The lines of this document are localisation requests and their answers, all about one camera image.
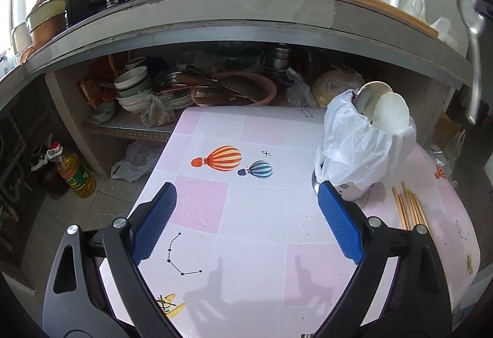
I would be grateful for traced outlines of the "wooden chopstick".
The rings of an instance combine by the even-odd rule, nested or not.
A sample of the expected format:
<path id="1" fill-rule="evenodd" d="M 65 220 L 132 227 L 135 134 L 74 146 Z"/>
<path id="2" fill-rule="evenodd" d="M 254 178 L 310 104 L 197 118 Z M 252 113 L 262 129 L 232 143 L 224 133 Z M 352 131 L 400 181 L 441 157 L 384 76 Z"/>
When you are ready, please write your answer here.
<path id="1" fill-rule="evenodd" d="M 409 191 L 404 181 L 401 182 L 401 187 L 405 198 L 405 206 L 409 214 L 409 228 L 412 229 L 415 225 L 417 225 L 416 217 L 414 215 L 413 204 L 409 196 Z"/>
<path id="2" fill-rule="evenodd" d="M 415 214 L 416 223 L 421 224 L 421 225 L 425 225 L 425 218 L 421 213 L 421 210 L 420 210 L 420 207 L 419 207 L 419 204 L 418 204 L 418 201 L 417 201 L 415 194 L 413 192 L 409 191 L 409 197 L 410 197 L 410 201 L 411 201 L 411 206 L 412 206 L 414 214 Z"/>
<path id="3" fill-rule="evenodd" d="M 415 206 L 413 195 L 411 191 L 409 191 L 408 189 L 406 190 L 406 199 L 409 207 L 409 212 L 411 213 L 413 219 L 413 223 L 414 225 L 419 225 L 420 224 L 419 212 L 417 210 L 417 207 Z"/>
<path id="4" fill-rule="evenodd" d="M 411 230 L 412 224 L 407 214 L 404 198 L 400 193 L 398 194 L 398 200 L 399 200 L 400 212 L 402 213 L 403 220 L 405 221 L 405 227 L 407 228 L 407 230 Z"/>
<path id="5" fill-rule="evenodd" d="M 393 198 L 394 198 L 394 201 L 395 201 L 398 213 L 399 213 L 399 218 L 400 218 L 400 222 L 402 225 L 402 229 L 407 230 L 408 224 L 407 224 L 407 219 L 406 219 L 405 210 L 404 210 L 404 207 L 402 204 L 402 200 L 400 198 L 400 195 L 398 194 L 396 187 L 392 187 L 391 190 L 392 190 Z"/>
<path id="6" fill-rule="evenodd" d="M 412 194 L 413 194 L 413 199 L 415 202 L 415 207 L 417 208 L 417 210 L 419 212 L 419 217 L 420 217 L 421 223 L 423 225 L 425 225 L 427 229 L 430 229 L 428 220 L 425 217 L 425 211 L 423 210 L 423 207 L 422 207 L 421 203 L 419 202 L 418 196 L 416 195 L 416 193 L 412 193 Z"/>

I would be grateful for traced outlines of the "cream plastic ladle spoon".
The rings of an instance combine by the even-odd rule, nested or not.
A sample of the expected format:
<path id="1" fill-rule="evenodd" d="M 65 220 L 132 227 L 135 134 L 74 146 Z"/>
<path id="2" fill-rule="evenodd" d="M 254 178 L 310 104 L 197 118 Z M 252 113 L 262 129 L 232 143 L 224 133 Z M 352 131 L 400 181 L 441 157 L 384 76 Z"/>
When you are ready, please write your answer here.
<path id="1" fill-rule="evenodd" d="M 358 113 L 372 121 L 378 100 L 384 94 L 391 92 L 393 92 L 393 89 L 385 82 L 368 82 L 358 90 L 356 97 L 352 100 L 352 104 Z"/>

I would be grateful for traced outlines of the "stainless steel spoon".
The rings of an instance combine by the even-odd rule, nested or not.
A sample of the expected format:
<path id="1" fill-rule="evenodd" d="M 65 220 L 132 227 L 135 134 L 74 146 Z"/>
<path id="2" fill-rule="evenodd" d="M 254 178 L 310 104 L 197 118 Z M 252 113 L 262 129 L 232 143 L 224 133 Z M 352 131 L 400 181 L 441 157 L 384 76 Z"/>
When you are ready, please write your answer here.
<path id="1" fill-rule="evenodd" d="M 480 107 L 482 74 L 480 63 L 479 38 L 485 29 L 486 19 L 476 9 L 478 0 L 456 0 L 457 8 L 469 38 L 469 50 L 472 64 L 472 83 L 466 116 L 472 125 L 476 124 Z"/>

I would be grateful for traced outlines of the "concrete kitchen counter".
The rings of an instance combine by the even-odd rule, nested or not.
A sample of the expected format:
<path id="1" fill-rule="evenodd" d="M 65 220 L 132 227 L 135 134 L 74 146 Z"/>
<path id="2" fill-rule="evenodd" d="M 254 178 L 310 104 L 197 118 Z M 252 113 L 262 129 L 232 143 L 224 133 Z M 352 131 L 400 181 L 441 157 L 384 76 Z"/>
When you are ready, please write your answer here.
<path id="1" fill-rule="evenodd" d="M 471 64 L 422 31 L 339 0 L 132 0 L 68 28 L 1 79 L 9 104 L 37 76 L 116 52 L 189 42 L 273 42 L 367 56 L 459 88 Z"/>

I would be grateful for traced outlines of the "stainless steel utensil holder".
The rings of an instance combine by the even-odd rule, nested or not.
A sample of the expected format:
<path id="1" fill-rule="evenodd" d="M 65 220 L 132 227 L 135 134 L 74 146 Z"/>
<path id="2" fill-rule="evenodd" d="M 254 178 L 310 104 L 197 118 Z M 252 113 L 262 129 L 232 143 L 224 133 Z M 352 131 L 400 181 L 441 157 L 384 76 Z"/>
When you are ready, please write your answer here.
<path id="1" fill-rule="evenodd" d="M 369 200 L 369 191 L 372 187 L 373 185 L 370 185 L 365 189 L 359 189 L 353 183 L 344 183 L 336 186 L 335 189 L 344 200 L 363 208 Z"/>

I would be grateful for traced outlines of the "white plastic bag liner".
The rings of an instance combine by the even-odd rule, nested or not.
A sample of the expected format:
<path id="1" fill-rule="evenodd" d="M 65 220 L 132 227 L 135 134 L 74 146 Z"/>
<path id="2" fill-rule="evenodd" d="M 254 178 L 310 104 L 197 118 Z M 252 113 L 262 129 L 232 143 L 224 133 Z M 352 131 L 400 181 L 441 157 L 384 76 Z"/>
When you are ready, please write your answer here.
<path id="1" fill-rule="evenodd" d="M 385 133 L 352 104 L 357 92 L 349 89 L 335 96 L 324 115 L 324 136 L 314 160 L 318 183 L 333 186 L 353 183 L 365 189 L 396 172 L 416 145 L 417 131 L 409 126 L 399 134 Z"/>

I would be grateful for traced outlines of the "yellow cooking oil bottle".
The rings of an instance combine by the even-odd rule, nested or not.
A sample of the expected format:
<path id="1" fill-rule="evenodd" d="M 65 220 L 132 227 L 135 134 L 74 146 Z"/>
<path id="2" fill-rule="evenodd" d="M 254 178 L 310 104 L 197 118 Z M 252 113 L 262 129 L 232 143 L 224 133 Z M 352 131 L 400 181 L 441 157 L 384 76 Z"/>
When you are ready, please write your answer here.
<path id="1" fill-rule="evenodd" d="M 77 153 L 59 142 L 53 142 L 47 151 L 47 157 L 55 163 L 59 175 L 80 199 L 87 199 L 94 193 L 95 178 Z"/>

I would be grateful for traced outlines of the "yellowish plastic food bag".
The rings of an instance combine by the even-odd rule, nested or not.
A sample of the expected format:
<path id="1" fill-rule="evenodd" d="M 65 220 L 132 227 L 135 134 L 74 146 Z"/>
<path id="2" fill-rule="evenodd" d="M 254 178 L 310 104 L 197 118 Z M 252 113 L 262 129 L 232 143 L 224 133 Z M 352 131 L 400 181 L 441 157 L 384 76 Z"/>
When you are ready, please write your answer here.
<path id="1" fill-rule="evenodd" d="M 314 82 L 311 92 L 318 106 L 326 107 L 335 96 L 349 89 L 358 90 L 364 83 L 364 79 L 357 72 L 333 69 Z"/>

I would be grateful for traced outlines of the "stack of white bowls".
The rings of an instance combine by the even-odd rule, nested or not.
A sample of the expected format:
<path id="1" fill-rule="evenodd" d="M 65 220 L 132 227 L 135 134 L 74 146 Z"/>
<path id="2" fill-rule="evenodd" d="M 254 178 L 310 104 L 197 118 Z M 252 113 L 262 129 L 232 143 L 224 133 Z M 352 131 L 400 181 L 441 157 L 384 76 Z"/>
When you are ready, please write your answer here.
<path id="1" fill-rule="evenodd" d="M 129 113 L 140 113 L 151 91 L 147 58 L 139 56 L 124 65 L 124 72 L 114 81 L 119 105 Z"/>

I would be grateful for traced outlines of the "pink plastic basin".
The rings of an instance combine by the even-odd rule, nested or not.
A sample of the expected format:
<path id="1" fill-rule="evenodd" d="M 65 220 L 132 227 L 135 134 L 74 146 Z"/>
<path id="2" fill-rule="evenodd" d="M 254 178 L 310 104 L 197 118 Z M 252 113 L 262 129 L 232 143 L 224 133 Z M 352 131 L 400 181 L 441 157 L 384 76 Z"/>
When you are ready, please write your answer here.
<path id="1" fill-rule="evenodd" d="M 190 92 L 199 107 L 261 107 L 277 96 L 275 83 L 262 75 L 249 72 L 225 72 L 214 77 L 201 77 Z"/>

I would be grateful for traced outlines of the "brown enamel pot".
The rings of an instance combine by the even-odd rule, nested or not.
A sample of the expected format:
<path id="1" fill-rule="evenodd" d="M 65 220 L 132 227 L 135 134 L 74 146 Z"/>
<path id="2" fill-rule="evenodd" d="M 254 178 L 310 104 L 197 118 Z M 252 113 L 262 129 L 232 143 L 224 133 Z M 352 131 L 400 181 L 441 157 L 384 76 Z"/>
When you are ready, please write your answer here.
<path id="1" fill-rule="evenodd" d="M 26 17 L 33 49 L 39 50 L 67 28 L 68 0 L 37 0 Z"/>

